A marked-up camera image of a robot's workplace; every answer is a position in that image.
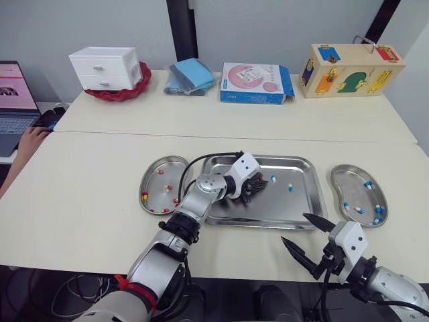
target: laptop screen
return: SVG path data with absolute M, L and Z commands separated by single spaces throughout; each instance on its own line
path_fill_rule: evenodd
M 17 62 L 0 62 L 0 111 L 38 113 Z

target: human hand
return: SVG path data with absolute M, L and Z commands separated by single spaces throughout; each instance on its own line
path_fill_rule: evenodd
M 16 159 L 23 165 L 33 156 L 43 140 L 51 133 L 46 127 L 29 127 L 21 136 Z

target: red strap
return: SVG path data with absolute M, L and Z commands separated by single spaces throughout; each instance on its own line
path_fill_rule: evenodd
M 152 313 L 155 312 L 156 300 L 155 300 L 155 297 L 152 295 L 152 293 L 150 293 L 149 291 L 145 290 L 143 287 L 140 287 L 136 284 L 130 284 L 129 280 L 122 277 L 122 275 L 120 274 L 116 274 L 115 278 L 119 283 L 120 290 L 125 290 L 126 288 L 129 288 L 130 290 L 134 290 L 135 292 L 138 292 L 140 295 L 145 297 L 150 302 L 150 305 L 153 307 Z
M 128 284 L 127 288 L 134 290 L 140 293 L 141 295 L 143 295 L 150 302 L 150 305 L 153 307 L 152 313 L 155 312 L 156 300 L 155 300 L 155 297 L 152 295 L 152 293 L 150 293 L 148 290 L 136 284 Z
M 120 274 L 116 274 L 115 278 L 116 278 L 116 280 L 119 283 L 119 289 L 120 290 L 125 290 L 127 288 L 128 284 L 129 284 L 129 280 L 126 279 L 126 278 L 124 278 L 124 277 L 122 277 L 122 275 L 120 275 Z

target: blue and white box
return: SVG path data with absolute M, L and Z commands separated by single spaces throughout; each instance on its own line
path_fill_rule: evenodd
M 222 102 L 282 104 L 294 96 L 289 70 L 284 66 L 223 63 Z

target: stainless steel tray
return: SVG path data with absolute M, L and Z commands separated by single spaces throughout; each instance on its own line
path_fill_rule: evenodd
M 357 166 L 341 164 L 333 168 L 330 180 L 339 197 L 339 208 L 347 219 L 354 220 L 366 227 L 380 227 L 387 221 L 387 202 L 381 187 L 372 176 Z M 366 182 L 371 182 L 371 189 L 365 187 Z M 375 206 L 380 206 L 377 213 Z M 364 209 L 365 213 L 359 213 L 355 207 Z M 371 224 L 380 217 L 377 224 Z
M 188 162 L 181 156 L 165 156 L 152 163 L 143 175 L 139 188 L 138 197 L 143 209 L 152 215 L 172 213 L 176 208 L 174 199 L 178 197 L 180 176 L 187 165 Z M 168 192 L 164 188 L 166 185 L 172 186 Z M 142 193 L 148 193 L 147 200 L 143 200 Z
M 326 217 L 322 191 L 313 165 L 295 156 L 255 155 L 261 165 L 267 187 L 253 196 L 250 203 L 225 199 L 213 204 L 206 222 L 213 225 L 237 225 L 283 229 L 315 229 L 303 213 Z M 222 156 L 206 160 L 205 173 L 224 174 L 235 157 Z M 289 191 L 292 184 L 294 191 Z

